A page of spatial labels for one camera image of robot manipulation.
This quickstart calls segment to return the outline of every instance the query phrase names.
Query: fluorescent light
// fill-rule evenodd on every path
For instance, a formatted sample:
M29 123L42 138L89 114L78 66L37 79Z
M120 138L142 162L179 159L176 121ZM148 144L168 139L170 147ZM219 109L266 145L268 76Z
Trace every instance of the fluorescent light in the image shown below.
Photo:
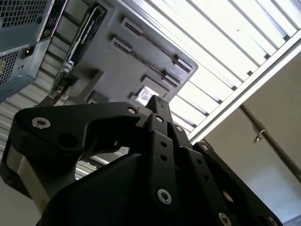
M258 68L256 64L247 58L243 52L187 2L183 0L165 0L167 4L161 0L153 0L152 2L242 80L245 81L249 77L247 75L248 71L254 72ZM201 29L196 29L196 21Z
M201 65L199 65L198 70L190 78L190 81L210 96L221 101L224 101L233 92L233 90Z
M184 99L190 100L193 105L211 113L218 107L218 103L210 98L206 93L201 91L197 86L187 82L178 93Z
M178 124L181 126L183 129L187 130L188 133L193 131L193 127L189 125L188 123L184 122L182 119L180 119L178 116L171 114L171 117L173 118L173 121L175 124Z
M229 87L238 87L242 84L241 80L235 77L229 70L216 61L210 54L202 49L194 40L187 36L177 26L171 23L157 8L148 2L141 0L132 0L143 10L145 18L152 28L158 31L167 40L181 48L185 53L195 59L200 65L203 65L211 73L220 78Z
M191 0L191 2L232 38L259 65L266 61L264 56L267 52L264 51L251 36L251 33L254 32L254 27L250 30L251 25L246 26L243 23L246 20L245 18L244 21L241 21L243 16L241 16L228 1ZM267 41L265 45L268 46L268 49L271 49L272 53L276 51Z
M159 96L159 94L156 93L154 90L147 86L144 86L135 100L143 106L146 106L153 95Z
M298 0L274 0L286 12L289 18L301 28L301 2Z
M276 31L274 24L263 11L263 9L254 0L231 0L275 43L277 47L281 47L285 40Z
M177 96L175 96L171 100L169 107L171 112L179 115L190 124L199 125L205 119L205 116L200 111L198 111L185 101L181 100Z
M290 37L292 37L297 32L293 25L270 0L257 1Z

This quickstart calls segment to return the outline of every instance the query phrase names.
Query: metal pipe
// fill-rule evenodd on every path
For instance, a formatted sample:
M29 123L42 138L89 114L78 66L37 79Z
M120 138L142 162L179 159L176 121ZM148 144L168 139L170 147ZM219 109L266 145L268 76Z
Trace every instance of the metal pipe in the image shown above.
M268 144L273 148L274 152L279 156L282 162L287 166L287 168L292 172L292 174L301 183L301 170L294 163L294 161L287 155L287 153L282 149L282 147L274 140L274 138L268 133L264 125L256 119L256 117L246 108L246 106L241 105L240 109L246 114L248 119L253 124L254 131L259 134L260 131L266 130L262 133L262 136L266 139Z

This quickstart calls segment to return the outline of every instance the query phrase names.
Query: metal frame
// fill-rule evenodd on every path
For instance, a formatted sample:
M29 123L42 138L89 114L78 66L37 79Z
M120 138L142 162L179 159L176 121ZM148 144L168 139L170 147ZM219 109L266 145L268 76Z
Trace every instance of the metal frame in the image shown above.
M199 124L196 129L188 135L190 141L194 144L203 139L300 52L301 30L272 55L201 124Z

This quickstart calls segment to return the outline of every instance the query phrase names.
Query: ceiling light panel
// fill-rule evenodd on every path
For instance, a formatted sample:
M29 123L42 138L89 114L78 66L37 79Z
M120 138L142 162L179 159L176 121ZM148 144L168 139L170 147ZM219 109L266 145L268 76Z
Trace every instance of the ceiling light panel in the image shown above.
M270 17L255 0L230 0L239 7L279 48L284 43L282 35L271 22Z
M187 82L178 95L186 100L190 100L194 106L205 110L206 113L211 113L219 105L208 94L191 82Z
M231 88L201 65L190 81L217 101L224 101L233 92Z
M249 77L248 71L254 72L258 68L239 48L186 1L153 0L152 2L243 81Z
M199 125L205 116L196 108L175 96L169 103L169 107L174 115L181 116L190 125Z
M272 0L292 20L298 28L301 28L301 2L299 0Z
M285 15L280 12L271 0L257 0L257 2L290 37L297 32L294 26L286 19Z
M200 65L203 65L231 88L237 88L242 84L243 80L241 78L233 74L224 64L204 50L196 40L192 39L185 30L174 23L153 1L133 1L154 18L153 22L157 27L164 29L164 35L168 39L187 52Z
M276 51L227 0L189 0L189 2L210 18L224 34L228 35L259 65L266 61L265 55L267 54L258 44L259 41L266 46L269 54Z

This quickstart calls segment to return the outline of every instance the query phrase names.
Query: ventilation slot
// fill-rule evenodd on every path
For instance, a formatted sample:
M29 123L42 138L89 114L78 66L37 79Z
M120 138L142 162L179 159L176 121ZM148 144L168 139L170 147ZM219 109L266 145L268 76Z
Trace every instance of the ventilation slot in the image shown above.
M47 0L0 0L2 28L35 23L43 14Z
M17 55L18 51L0 56L0 85L9 81Z
M135 35L141 36L143 34L143 30L140 29L138 26L136 26L134 23L129 21L127 18L125 18L122 21L121 26L125 27L128 29L130 32L134 33Z
M129 54L132 50L132 48L130 48L129 46L126 46L125 44L123 44L121 41L119 41L116 38L112 39L111 42L112 46L114 46L117 50L122 51L123 53Z

